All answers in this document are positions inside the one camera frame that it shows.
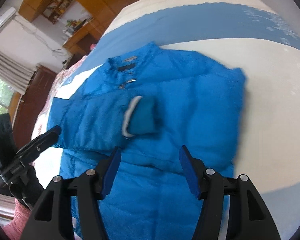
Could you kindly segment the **pink knitted sleeve forearm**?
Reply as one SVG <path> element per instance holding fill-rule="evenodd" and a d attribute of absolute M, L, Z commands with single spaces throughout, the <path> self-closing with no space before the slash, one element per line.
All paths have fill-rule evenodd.
<path fill-rule="evenodd" d="M 19 240 L 21 238 L 21 234 L 23 233 L 23 229 L 25 228 L 30 215 L 31 210 L 21 204 L 19 200 L 15 199 L 13 220 L 2 228 L 9 239 Z"/>

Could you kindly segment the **black gloved left hand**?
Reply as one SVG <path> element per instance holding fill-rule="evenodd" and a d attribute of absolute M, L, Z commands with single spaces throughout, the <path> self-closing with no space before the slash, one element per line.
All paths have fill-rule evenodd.
<path fill-rule="evenodd" d="M 30 165 L 26 173 L 18 177 L 15 182 L 10 183 L 9 190 L 20 204 L 32 210 L 44 188 L 36 176 L 35 168 Z"/>

